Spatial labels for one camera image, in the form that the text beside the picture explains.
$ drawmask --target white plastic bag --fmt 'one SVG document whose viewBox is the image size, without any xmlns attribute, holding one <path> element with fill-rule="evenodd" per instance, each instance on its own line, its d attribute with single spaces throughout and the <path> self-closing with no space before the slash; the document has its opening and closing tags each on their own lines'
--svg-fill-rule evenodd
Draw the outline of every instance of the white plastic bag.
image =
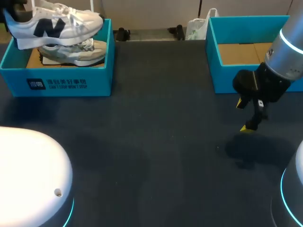
<svg viewBox="0 0 303 227">
<path fill-rule="evenodd" d="M 197 18 L 189 21 L 186 29 L 186 40 L 206 39 L 207 25 L 210 17 L 219 17 L 217 9 L 210 9 L 206 19 Z"/>
</svg>

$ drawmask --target blue plastic bin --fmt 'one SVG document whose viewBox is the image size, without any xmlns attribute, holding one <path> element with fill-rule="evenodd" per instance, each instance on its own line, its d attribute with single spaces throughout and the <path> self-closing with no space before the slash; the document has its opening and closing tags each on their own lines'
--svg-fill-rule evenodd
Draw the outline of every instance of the blue plastic bin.
<svg viewBox="0 0 303 227">
<path fill-rule="evenodd" d="M 104 67 L 27 69 L 32 50 L 20 51 L 11 40 L 0 73 L 13 96 L 109 96 L 115 59 L 110 19 L 94 39 L 107 42 Z"/>
<path fill-rule="evenodd" d="M 259 65 L 223 65 L 218 44 L 273 42 L 289 16 L 212 17 L 206 34 L 206 54 L 215 93 L 235 93 L 232 80 L 239 70 L 256 70 Z M 287 91 L 303 91 L 303 79 Z"/>
</svg>

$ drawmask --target white sneaker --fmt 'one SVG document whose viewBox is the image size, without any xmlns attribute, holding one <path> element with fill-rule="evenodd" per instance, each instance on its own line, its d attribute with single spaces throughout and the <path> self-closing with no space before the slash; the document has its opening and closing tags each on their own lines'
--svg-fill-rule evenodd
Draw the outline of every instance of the white sneaker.
<svg viewBox="0 0 303 227">
<path fill-rule="evenodd" d="M 75 45 L 94 36 L 103 25 L 98 13 L 45 0 L 40 2 L 40 7 L 33 7 L 33 16 L 27 22 L 16 22 L 4 10 L 8 28 L 20 50 L 48 44 Z"/>
<path fill-rule="evenodd" d="M 43 65 L 73 64 L 87 67 L 104 61 L 107 44 L 92 38 L 74 46 L 42 46 L 38 50 Z"/>
</svg>

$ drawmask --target table surface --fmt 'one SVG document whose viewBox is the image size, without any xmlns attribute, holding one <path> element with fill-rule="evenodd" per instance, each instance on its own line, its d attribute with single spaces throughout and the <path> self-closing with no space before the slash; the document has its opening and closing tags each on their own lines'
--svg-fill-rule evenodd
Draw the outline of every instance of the table surface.
<svg viewBox="0 0 303 227">
<path fill-rule="evenodd" d="M 111 97 L 13 98 L 2 78 L 0 91 L 2 126 L 68 153 L 74 227 L 271 227 L 271 194 L 303 139 L 300 93 L 240 134 L 253 108 L 214 94 L 204 41 L 117 43 Z"/>
</svg>

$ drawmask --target glowing blue ring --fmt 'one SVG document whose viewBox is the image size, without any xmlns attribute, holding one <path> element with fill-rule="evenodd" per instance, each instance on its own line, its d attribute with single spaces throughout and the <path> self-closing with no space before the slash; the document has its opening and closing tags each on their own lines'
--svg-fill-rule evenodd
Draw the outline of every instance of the glowing blue ring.
<svg viewBox="0 0 303 227">
<path fill-rule="evenodd" d="M 296 221 L 296 223 L 297 223 L 299 226 L 303 227 L 303 225 L 302 225 L 302 224 L 295 218 L 295 216 L 292 214 L 292 212 L 291 212 L 290 209 L 288 208 L 288 205 L 286 204 L 285 199 L 284 199 L 284 195 L 283 195 L 283 192 L 282 192 L 282 181 L 283 181 L 283 176 L 284 176 L 285 171 L 286 171 L 286 169 L 285 169 L 284 172 L 283 172 L 283 175 L 282 175 L 282 178 L 281 178 L 281 185 L 280 185 L 282 199 L 283 199 L 284 205 L 285 205 L 285 207 L 286 207 L 288 213 L 290 214 L 290 216 L 292 216 L 292 218 Z"/>
<path fill-rule="evenodd" d="M 70 215 L 68 216 L 68 219 L 66 220 L 65 224 L 63 227 L 66 227 L 67 223 L 69 222 L 69 220 L 71 219 L 71 214 L 72 214 L 72 211 L 74 209 L 74 199 L 72 199 L 72 206 L 71 206 L 71 212 L 70 212 Z"/>
<path fill-rule="evenodd" d="M 300 53 L 300 54 L 303 54 L 303 51 L 300 50 L 299 48 L 295 47 L 294 45 L 292 45 L 283 35 L 282 33 L 282 29 L 280 30 L 280 36 L 281 36 L 281 39 L 287 44 L 287 46 L 289 46 L 290 48 L 292 48 L 294 51 Z"/>
</svg>

